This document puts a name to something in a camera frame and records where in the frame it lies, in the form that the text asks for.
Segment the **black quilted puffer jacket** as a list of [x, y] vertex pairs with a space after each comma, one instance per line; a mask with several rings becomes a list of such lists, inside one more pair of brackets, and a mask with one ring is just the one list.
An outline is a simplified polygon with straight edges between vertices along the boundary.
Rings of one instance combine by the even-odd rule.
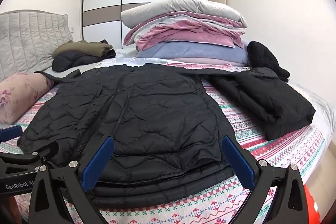
[[51, 141], [65, 166], [104, 136], [112, 157], [89, 192], [100, 209], [160, 205], [197, 194], [234, 174], [221, 150], [233, 128], [202, 80], [227, 71], [157, 64], [115, 65], [75, 73], [35, 114], [18, 139], [24, 153]]

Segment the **red object beside bed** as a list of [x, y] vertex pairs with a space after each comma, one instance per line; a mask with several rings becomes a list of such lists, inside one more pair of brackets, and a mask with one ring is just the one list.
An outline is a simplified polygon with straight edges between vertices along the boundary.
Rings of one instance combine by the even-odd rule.
[[313, 196], [309, 192], [307, 185], [304, 185], [304, 190], [306, 194], [307, 201], [307, 211], [308, 211], [308, 224], [320, 224], [320, 214], [318, 212], [318, 206], [315, 202]]

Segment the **pink floral pillow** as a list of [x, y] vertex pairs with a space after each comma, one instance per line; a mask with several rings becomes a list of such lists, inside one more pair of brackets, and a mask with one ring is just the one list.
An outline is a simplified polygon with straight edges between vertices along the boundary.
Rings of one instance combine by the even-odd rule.
[[1, 123], [15, 123], [54, 82], [41, 73], [15, 73], [1, 82]]

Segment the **patterned red green bedspread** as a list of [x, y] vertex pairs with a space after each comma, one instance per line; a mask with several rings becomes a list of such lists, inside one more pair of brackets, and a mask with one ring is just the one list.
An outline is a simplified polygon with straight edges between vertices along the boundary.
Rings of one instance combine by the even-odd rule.
[[[103, 61], [94, 69], [111, 66], [115, 66], [114, 61]], [[302, 180], [307, 181], [330, 143], [334, 125], [325, 108], [310, 94], [279, 80], [269, 69], [182, 63], [165, 66], [227, 71], [228, 76], [221, 80], [203, 79], [202, 83], [233, 128], [234, 134], [228, 136], [271, 166], [286, 168], [295, 164]], [[39, 109], [56, 95], [60, 79], [84, 72], [77, 70], [64, 76], [47, 73], [56, 87], [20, 118], [18, 125], [23, 132]], [[3, 142], [1, 151], [30, 154], [18, 146], [20, 137]], [[210, 188], [173, 202], [130, 209], [96, 207], [108, 223], [228, 223], [248, 193], [234, 172]]]

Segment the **grey quilted headboard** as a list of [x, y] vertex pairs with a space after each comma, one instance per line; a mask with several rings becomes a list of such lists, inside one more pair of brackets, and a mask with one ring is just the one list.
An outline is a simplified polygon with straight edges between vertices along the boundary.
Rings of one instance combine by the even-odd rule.
[[1, 81], [49, 69], [54, 50], [73, 39], [67, 14], [15, 10], [1, 13], [0, 21]]

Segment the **olive and navy jacket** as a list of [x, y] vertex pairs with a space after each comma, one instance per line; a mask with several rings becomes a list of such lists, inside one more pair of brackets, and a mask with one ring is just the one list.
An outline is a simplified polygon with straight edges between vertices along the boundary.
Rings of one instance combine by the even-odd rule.
[[68, 41], [52, 53], [52, 70], [64, 72], [80, 65], [98, 63], [116, 57], [116, 51], [106, 40], [100, 42]]

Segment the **black fuzzy garment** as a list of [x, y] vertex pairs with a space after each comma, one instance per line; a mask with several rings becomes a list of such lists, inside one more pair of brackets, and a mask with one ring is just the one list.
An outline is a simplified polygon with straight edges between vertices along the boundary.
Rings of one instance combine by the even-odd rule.
[[249, 42], [247, 55], [252, 68], [269, 68], [284, 82], [289, 81], [290, 73], [280, 67], [274, 54], [262, 43]]

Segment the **grey white pillow on stack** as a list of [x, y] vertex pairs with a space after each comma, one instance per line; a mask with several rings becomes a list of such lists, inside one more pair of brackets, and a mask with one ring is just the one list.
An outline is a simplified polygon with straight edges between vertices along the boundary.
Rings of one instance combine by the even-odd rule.
[[240, 23], [241, 28], [248, 27], [242, 14], [232, 7], [208, 0], [163, 0], [140, 5], [121, 12], [122, 22], [129, 28], [169, 12], [192, 12], [201, 15], [217, 16]]

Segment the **blue folded blanket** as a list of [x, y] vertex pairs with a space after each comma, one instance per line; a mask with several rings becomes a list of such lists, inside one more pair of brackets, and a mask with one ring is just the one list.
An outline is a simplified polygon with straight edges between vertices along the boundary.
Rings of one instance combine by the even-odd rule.
[[137, 57], [158, 59], [203, 58], [249, 65], [245, 48], [231, 48], [195, 42], [161, 42], [147, 50], [139, 51]]

